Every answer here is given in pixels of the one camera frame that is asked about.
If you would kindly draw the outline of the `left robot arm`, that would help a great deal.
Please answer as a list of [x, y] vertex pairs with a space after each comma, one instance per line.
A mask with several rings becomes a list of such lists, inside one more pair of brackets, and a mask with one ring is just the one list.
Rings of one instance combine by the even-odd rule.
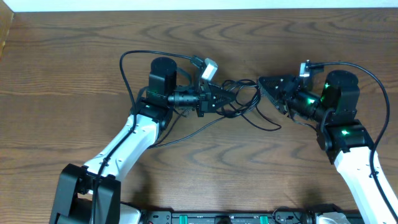
[[118, 135], [83, 166], [68, 164], [61, 172], [50, 216], [51, 223], [139, 223], [141, 211], [121, 202], [121, 182], [143, 152], [155, 145], [174, 109], [195, 110], [199, 117], [214, 113], [235, 99], [211, 83], [218, 65], [192, 57], [197, 76], [178, 86], [182, 69], [159, 57], [150, 65], [149, 84], [139, 92]]

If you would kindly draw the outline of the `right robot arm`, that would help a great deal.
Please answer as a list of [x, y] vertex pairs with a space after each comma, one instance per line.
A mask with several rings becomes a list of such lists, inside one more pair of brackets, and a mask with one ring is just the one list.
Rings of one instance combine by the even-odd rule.
[[346, 182], [365, 223], [397, 223], [397, 197], [374, 152], [375, 143], [355, 118], [360, 90], [355, 74], [334, 70], [321, 95], [306, 78], [260, 77], [263, 94], [280, 113], [317, 122], [317, 142]]

